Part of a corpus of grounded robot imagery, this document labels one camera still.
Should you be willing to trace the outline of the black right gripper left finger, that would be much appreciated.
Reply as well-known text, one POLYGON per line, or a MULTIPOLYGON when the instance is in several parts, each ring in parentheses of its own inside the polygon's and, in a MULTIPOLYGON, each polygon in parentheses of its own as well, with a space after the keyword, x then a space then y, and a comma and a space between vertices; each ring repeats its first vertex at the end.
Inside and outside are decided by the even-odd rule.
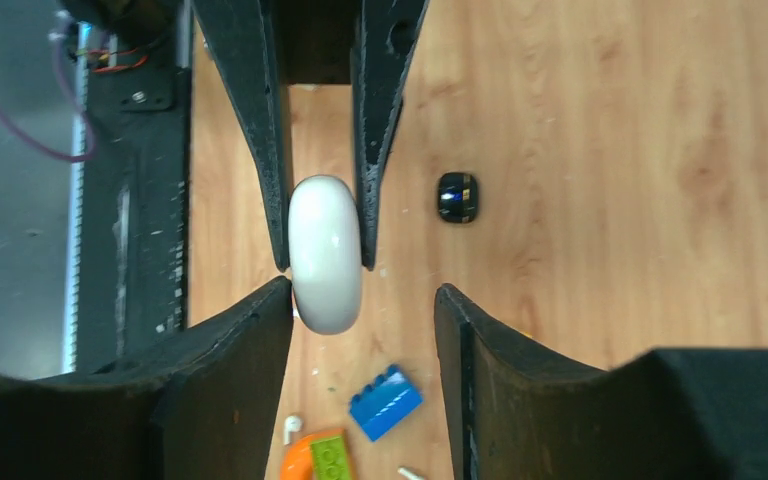
POLYGON ((294 318, 276 277, 97 370, 0 375, 0 479, 260 479, 294 318))

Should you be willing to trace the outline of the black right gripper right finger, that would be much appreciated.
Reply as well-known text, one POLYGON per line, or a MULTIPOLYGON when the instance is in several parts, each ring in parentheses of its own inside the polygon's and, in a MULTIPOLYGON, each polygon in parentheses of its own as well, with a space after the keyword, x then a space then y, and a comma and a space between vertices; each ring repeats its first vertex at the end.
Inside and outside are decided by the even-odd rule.
POLYGON ((603 371, 451 284, 434 326, 458 479, 768 479, 768 349, 656 348, 603 371))

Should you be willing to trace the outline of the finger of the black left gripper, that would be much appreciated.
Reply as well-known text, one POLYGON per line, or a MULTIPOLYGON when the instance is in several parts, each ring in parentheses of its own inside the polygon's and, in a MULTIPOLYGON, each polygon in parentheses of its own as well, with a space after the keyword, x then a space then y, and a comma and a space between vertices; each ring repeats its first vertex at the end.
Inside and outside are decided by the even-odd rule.
POLYGON ((289 268, 288 221, 293 187, 288 84, 283 72, 278 3, 193 3, 256 167, 274 262, 289 268))
POLYGON ((361 262, 368 270, 375 268, 381 185, 428 5, 426 0, 359 3, 350 74, 361 262))

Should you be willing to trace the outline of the glossy black earbud charging case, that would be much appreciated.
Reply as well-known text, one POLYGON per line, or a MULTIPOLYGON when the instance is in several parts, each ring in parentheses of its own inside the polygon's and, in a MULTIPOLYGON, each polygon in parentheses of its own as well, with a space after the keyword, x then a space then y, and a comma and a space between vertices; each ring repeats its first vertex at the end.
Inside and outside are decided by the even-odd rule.
POLYGON ((448 223, 474 221, 479 210, 479 183, 468 172, 446 172, 438 181, 437 210, 448 223))

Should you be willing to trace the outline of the white earbud charging case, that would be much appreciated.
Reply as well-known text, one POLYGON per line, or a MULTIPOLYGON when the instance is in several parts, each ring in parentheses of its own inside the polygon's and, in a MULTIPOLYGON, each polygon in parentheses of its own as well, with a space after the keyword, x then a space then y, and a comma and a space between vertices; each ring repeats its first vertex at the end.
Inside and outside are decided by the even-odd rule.
POLYGON ((288 229, 300 319, 320 335, 347 331, 362 301, 359 223, 348 186, 330 175, 301 181, 291 196, 288 229))

